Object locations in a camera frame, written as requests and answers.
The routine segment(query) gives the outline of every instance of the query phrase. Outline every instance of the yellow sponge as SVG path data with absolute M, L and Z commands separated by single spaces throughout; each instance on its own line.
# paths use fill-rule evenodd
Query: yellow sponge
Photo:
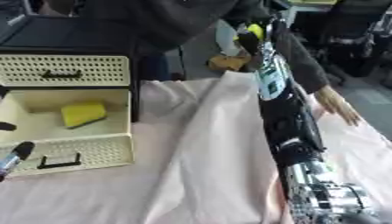
M 101 102 L 89 101 L 67 105 L 61 109 L 64 124 L 69 129 L 104 119 L 107 115 Z

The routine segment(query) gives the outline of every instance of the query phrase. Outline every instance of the perforated panel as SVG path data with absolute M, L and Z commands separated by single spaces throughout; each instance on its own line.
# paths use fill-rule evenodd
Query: perforated panel
M 103 168 L 133 163 L 132 143 L 129 136 L 112 136 L 89 139 L 36 142 L 36 147 L 26 161 L 21 162 L 11 176 L 25 176 L 52 172 L 69 172 Z M 0 158 L 4 158 L 14 146 L 0 147 Z M 46 164 L 73 162 L 80 153 L 80 165 L 38 169 L 43 156 Z
M 6 87 L 128 86 L 130 63 L 123 56 L 0 54 Z

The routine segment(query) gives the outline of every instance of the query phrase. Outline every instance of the black jacket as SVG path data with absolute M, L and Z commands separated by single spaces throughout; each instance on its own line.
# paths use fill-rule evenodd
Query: black jacket
M 55 7 L 56 0 L 49 3 Z M 252 17 L 266 18 L 268 14 L 259 5 L 259 0 L 92 0 L 86 1 L 82 15 L 128 24 L 132 27 L 129 32 L 141 39 L 141 52 L 151 53 L 183 45 L 220 18 L 233 26 Z M 279 35 L 276 49 L 288 60 L 294 78 L 308 93 L 327 84 L 323 68 L 287 29 Z

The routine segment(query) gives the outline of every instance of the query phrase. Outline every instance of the pink cloth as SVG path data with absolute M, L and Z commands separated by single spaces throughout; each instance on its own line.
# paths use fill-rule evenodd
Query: pink cloth
M 251 75 L 149 82 L 142 97 L 135 164 L 8 179 L 0 223 L 291 223 Z M 319 127 L 339 177 L 364 186 L 391 220 L 390 142 L 336 115 Z

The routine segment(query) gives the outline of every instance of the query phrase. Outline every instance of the human hand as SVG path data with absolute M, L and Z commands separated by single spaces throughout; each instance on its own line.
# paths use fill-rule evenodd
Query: human hand
M 322 87 L 314 93 L 316 100 L 331 114 L 338 113 L 348 125 L 358 126 L 361 120 L 358 112 L 330 86 Z

